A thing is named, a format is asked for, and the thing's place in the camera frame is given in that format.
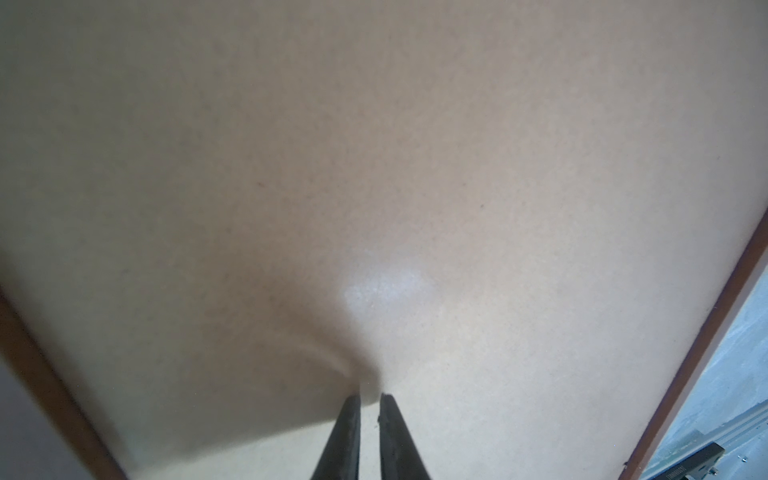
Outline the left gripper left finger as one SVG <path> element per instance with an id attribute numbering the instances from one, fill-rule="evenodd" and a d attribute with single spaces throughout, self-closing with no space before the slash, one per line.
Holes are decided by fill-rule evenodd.
<path id="1" fill-rule="evenodd" d="M 361 444 L 361 398 L 349 396 L 334 423 L 311 480 L 357 480 Z"/>

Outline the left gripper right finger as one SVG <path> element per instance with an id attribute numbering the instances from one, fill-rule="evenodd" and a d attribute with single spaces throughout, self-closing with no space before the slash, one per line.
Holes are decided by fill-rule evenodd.
<path id="1" fill-rule="evenodd" d="M 379 406 L 381 479 L 430 480 L 394 396 L 382 394 Z"/>

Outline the brown backing board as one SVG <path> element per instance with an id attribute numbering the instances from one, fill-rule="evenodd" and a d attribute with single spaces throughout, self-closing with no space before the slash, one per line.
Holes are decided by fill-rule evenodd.
<path id="1" fill-rule="evenodd" d="M 1 287 L 132 479 L 615 479 L 767 206 L 763 1 L 5 1 Z"/>

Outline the brown wooden picture frame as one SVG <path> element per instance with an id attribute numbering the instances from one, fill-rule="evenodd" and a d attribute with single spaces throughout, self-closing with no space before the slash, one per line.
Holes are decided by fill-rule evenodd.
<path id="1" fill-rule="evenodd" d="M 621 479 L 640 477 L 766 265 L 767 217 L 763 216 L 625 462 L 619 475 Z M 31 395 L 33 405 L 61 436 L 64 449 L 71 452 L 93 478 L 127 477 L 5 296 L 1 297 L 1 359 Z"/>

